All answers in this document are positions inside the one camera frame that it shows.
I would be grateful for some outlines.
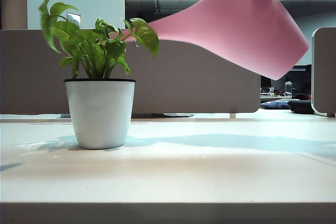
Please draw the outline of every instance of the clear bottle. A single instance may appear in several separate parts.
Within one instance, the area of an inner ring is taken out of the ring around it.
[[[291,97],[292,96],[292,83],[287,81],[285,83],[285,96]]]

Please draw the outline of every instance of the white pot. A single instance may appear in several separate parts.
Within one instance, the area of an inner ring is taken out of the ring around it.
[[[66,79],[73,129],[86,149],[123,145],[131,122],[134,80]]]

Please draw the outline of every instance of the plant stem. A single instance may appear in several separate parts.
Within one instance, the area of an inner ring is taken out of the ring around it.
[[[121,39],[122,41],[126,40],[128,37],[130,37],[132,34],[128,34],[125,38]]]
[[[52,18],[52,17],[60,17],[60,18],[64,19],[65,21],[68,21],[66,18],[64,18],[64,17],[61,16],[61,15],[52,15],[52,16],[50,16],[50,18]]]

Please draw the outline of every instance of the white desk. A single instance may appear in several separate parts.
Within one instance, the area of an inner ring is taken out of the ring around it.
[[[336,223],[335,118],[136,119],[88,151],[57,117],[2,115],[2,224]]]

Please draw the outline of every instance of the gray partition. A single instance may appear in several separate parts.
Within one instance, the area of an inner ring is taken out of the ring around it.
[[[336,112],[336,27],[313,34],[312,106],[321,113]]]
[[[53,52],[40,30],[2,30],[1,113],[68,113],[60,69],[64,54]],[[144,48],[127,45],[131,74],[116,68],[113,78],[136,79],[133,113],[254,112],[260,106],[260,76],[209,51],[161,41],[152,59]],[[79,77],[84,78],[82,71]]]

